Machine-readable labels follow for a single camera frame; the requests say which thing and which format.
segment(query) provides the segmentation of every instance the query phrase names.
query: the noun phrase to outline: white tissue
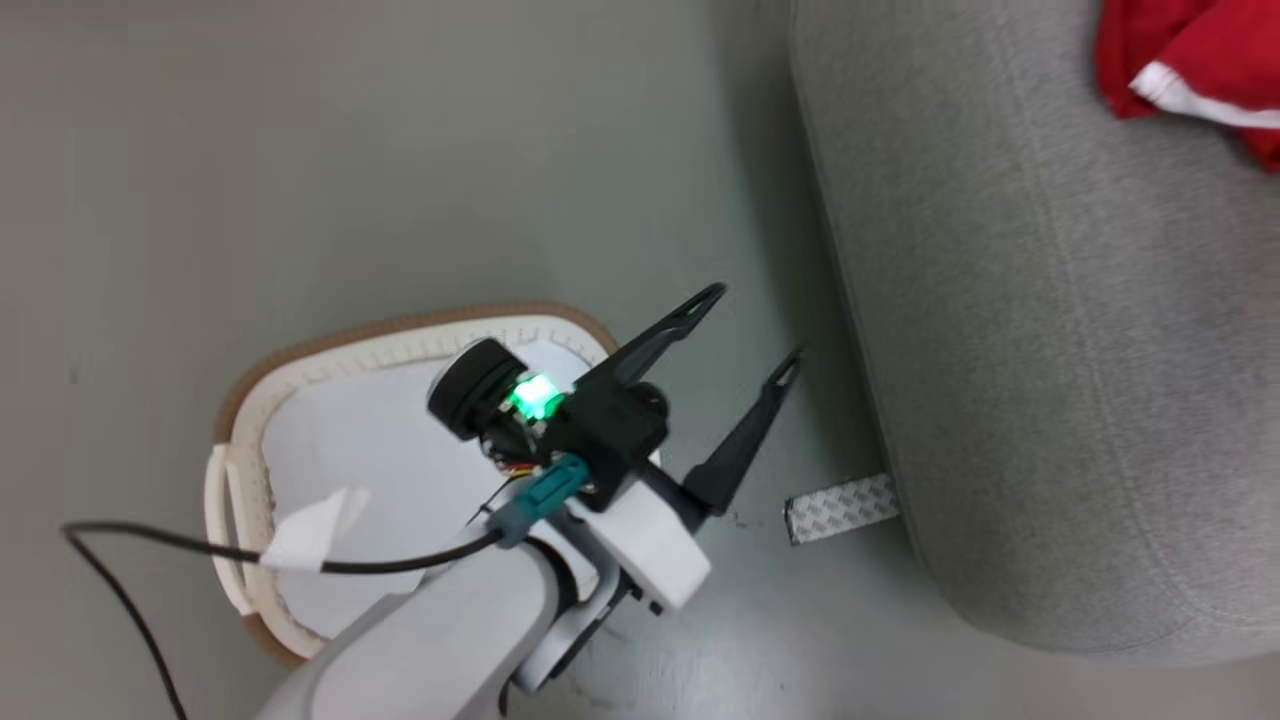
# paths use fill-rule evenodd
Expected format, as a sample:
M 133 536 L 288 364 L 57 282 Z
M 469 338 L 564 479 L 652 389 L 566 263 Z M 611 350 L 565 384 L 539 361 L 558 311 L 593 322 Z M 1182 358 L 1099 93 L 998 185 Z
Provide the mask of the white tissue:
M 261 564 L 319 571 L 333 541 L 344 534 L 369 505 L 365 488 L 342 488 L 329 497 L 287 516 L 275 528 Z

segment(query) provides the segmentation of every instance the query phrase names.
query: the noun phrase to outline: wire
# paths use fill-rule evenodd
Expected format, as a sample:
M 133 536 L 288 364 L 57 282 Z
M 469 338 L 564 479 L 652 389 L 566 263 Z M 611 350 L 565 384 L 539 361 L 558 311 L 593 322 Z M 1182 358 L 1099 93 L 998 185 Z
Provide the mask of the wire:
M 516 473 L 512 473 L 511 475 L 507 475 L 507 479 L 502 483 L 502 486 L 498 489 L 493 491 L 493 495 L 489 496 L 489 500 L 484 501 L 484 505 L 481 505 L 480 507 L 476 507 L 475 515 L 472 515 L 471 519 L 467 520 L 467 524 L 470 525 L 471 523 L 475 523 L 476 518 L 479 518 L 483 512 L 493 512 L 493 507 L 489 507 L 489 503 L 493 502 L 495 497 L 502 495 L 502 491 L 507 489 L 507 486 L 518 480 L 520 478 L 531 475 L 532 468 L 535 468 L 535 465 L 529 465 L 529 468 L 530 468 L 529 470 L 518 470 Z
M 81 539 L 79 536 L 82 533 L 133 536 L 150 539 L 160 544 L 166 544 L 169 547 L 252 564 L 260 562 L 262 553 L 252 550 L 241 550 L 238 547 L 212 544 L 197 538 L 180 536 L 178 533 L 154 528 L 151 525 L 143 525 L 142 523 L 86 520 L 67 523 L 61 527 L 61 533 L 63 537 L 67 538 L 67 542 L 76 548 L 76 552 L 78 552 L 79 556 L 83 557 L 91 568 L 93 568 L 93 571 L 102 578 L 108 587 L 111 588 L 111 592 L 115 594 L 115 598 L 120 601 L 120 605 L 124 606 L 125 612 L 129 614 L 129 619 L 133 620 L 133 626 L 137 628 L 138 634 L 142 635 L 142 641 L 147 644 L 147 651 L 151 653 L 151 661 L 155 664 L 156 673 L 160 674 L 160 682 L 164 684 L 164 692 L 169 697 L 169 705 L 173 706 L 174 716 L 178 720 L 187 720 L 187 710 L 182 705 L 182 698 L 178 697 L 178 689 L 173 684 L 173 675 L 169 673 L 169 664 L 165 662 L 164 655 L 160 652 L 160 646 L 156 643 L 155 635 L 151 634 L 151 628 L 147 626 L 147 621 L 142 619 L 142 612 L 138 611 L 138 606 L 133 603 L 133 598 L 129 597 L 129 593 L 124 591 L 124 585 L 120 584 L 120 580 L 118 580 L 115 575 L 106 569 L 106 565 L 104 565 L 102 561 L 93 555 L 93 551 L 84 544 L 84 541 Z M 466 544 L 445 550 L 444 552 L 410 557 L 406 560 L 393 560 L 389 562 L 325 561 L 320 566 L 320 571 L 337 575 L 385 575 L 392 573 L 421 570 L 425 568 L 434 568 L 436 565 L 453 562 L 454 560 L 461 560 L 468 555 L 475 555 L 476 552 L 480 552 L 481 550 L 498 542 L 498 538 L 499 533 L 490 530 L 489 533 L 485 533 Z

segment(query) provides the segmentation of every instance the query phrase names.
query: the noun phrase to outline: gray fabric ottoman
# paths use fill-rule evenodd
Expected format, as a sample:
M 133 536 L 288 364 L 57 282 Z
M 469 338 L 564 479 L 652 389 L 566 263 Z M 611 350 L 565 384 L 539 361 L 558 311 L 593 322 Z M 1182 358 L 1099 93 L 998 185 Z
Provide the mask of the gray fabric ottoman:
M 1083 0 L 800 0 L 792 63 L 920 560 L 973 624 L 1280 648 L 1280 178 L 1114 119 Z

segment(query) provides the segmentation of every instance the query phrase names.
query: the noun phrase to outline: green led light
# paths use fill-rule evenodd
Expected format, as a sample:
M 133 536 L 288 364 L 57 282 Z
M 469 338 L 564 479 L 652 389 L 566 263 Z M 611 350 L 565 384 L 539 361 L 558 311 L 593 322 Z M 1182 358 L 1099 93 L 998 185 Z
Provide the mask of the green led light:
M 556 413 L 564 396 L 556 389 L 547 375 L 534 375 L 511 391 L 511 404 L 530 420 L 544 420 Z

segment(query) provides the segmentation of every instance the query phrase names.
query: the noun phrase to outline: white paper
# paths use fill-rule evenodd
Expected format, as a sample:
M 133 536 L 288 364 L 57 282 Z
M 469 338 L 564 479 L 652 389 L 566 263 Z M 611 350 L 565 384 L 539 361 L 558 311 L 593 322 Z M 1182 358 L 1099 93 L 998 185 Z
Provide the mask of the white paper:
M 512 351 L 561 389 L 588 368 L 548 341 Z M 338 489 L 364 487 L 369 506 L 334 541 L 330 560 L 403 560 L 452 547 L 504 478 L 475 442 L 458 442 L 428 414 L 428 388 L 447 363 L 326 380 L 285 400 L 262 437 L 276 527 Z M 282 569 L 276 589 L 294 619 L 332 638 L 383 596 L 411 592 L 421 578 L 421 570 L 351 577 Z

